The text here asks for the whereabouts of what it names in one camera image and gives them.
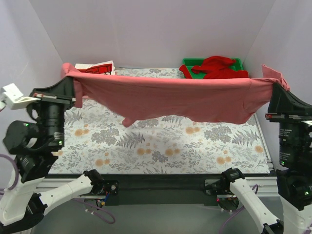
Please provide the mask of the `pink t shirt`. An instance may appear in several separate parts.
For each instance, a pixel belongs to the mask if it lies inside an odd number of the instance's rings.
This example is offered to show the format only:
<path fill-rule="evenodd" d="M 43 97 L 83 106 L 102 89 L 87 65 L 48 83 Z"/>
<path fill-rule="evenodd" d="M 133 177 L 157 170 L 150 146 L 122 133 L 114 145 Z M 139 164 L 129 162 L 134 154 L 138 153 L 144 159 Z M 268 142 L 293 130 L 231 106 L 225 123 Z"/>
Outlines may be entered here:
<path fill-rule="evenodd" d="M 122 116 L 129 127 L 138 120 L 169 115 L 243 124 L 270 101 L 274 84 L 290 89 L 280 72 L 267 66 L 262 72 L 262 78 L 146 78 L 82 73 L 65 63 L 61 77 L 73 78 L 76 107 L 88 97 Z"/>

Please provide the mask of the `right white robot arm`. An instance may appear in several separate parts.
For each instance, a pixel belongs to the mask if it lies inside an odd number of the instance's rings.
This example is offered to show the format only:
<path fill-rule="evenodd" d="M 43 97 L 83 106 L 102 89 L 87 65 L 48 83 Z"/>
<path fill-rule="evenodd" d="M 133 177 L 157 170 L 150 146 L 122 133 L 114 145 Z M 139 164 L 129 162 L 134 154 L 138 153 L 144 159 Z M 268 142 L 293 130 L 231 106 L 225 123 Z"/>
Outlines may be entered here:
<path fill-rule="evenodd" d="M 262 203 L 238 169 L 221 174 L 223 192 L 233 194 L 251 215 L 261 234 L 310 234 L 312 232 L 312 106 L 281 85 L 273 93 L 265 115 L 279 123 L 277 188 L 283 207 L 278 219 Z"/>

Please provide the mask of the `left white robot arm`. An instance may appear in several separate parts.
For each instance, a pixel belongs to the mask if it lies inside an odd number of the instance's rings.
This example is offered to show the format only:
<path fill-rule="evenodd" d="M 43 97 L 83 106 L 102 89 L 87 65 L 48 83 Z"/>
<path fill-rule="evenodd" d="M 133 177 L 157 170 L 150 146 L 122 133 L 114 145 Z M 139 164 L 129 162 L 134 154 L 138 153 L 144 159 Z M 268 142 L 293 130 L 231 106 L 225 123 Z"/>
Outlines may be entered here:
<path fill-rule="evenodd" d="M 0 231 L 13 234 L 34 227 L 55 207 L 80 195 L 103 192 L 104 180 L 97 170 L 58 188 L 36 193 L 57 160 L 54 152 L 65 144 L 64 114 L 76 102 L 74 80 L 65 77 L 47 88 L 36 88 L 25 97 L 14 84 L 4 87 L 2 97 L 12 110 L 37 113 L 31 122 L 16 120 L 7 128 L 3 143 L 15 156 L 13 185 L 0 201 Z"/>

